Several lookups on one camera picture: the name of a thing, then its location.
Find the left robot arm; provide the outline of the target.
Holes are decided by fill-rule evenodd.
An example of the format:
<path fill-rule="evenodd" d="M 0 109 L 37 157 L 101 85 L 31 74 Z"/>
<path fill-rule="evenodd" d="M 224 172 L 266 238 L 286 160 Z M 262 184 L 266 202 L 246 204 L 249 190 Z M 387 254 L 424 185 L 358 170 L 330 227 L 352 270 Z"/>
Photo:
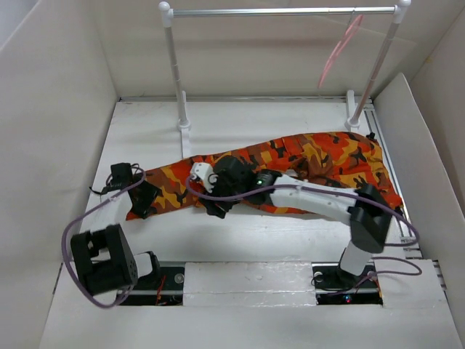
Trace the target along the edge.
<path fill-rule="evenodd" d="M 102 202 L 91 209 L 92 229 L 70 239 L 78 284 L 90 297 L 118 289 L 157 287 L 163 280 L 158 258 L 151 251 L 135 257 L 124 231 L 128 214 L 145 219 L 160 190 L 145 180 L 138 164 L 110 167 L 105 186 L 97 194 Z"/>

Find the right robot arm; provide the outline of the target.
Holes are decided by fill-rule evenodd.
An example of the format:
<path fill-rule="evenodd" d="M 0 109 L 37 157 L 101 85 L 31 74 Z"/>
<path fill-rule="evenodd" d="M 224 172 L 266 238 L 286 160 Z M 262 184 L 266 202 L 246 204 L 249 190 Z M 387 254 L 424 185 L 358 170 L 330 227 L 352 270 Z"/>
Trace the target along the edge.
<path fill-rule="evenodd" d="M 204 187 L 199 200 L 210 215 L 224 217 L 234 204 L 244 200 L 255 206 L 310 212 L 347 225 L 350 240 L 336 269 L 314 279 L 326 290 L 353 287 L 371 257 L 384 251 L 392 216 L 373 185 L 329 188 L 271 169 L 253 172 L 233 156 L 225 156 L 215 165 L 196 163 L 190 174 Z"/>

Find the orange camouflage trousers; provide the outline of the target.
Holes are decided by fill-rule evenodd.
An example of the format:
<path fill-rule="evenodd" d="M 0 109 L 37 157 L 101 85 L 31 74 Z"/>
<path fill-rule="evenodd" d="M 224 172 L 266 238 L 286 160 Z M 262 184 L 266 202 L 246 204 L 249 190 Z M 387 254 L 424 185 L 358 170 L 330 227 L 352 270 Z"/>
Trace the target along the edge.
<path fill-rule="evenodd" d="M 150 169 L 146 172 L 146 180 L 161 193 L 150 205 L 148 214 L 200 207 L 201 202 L 185 187 L 192 165 L 195 162 L 215 164 L 226 154 L 241 160 L 254 172 L 260 169 L 293 171 L 300 180 L 338 188 L 361 188 L 371 184 L 381 192 L 390 208 L 399 209 L 403 205 L 384 166 L 381 146 L 373 135 L 318 132 L 279 137 L 227 153 L 191 156 Z"/>

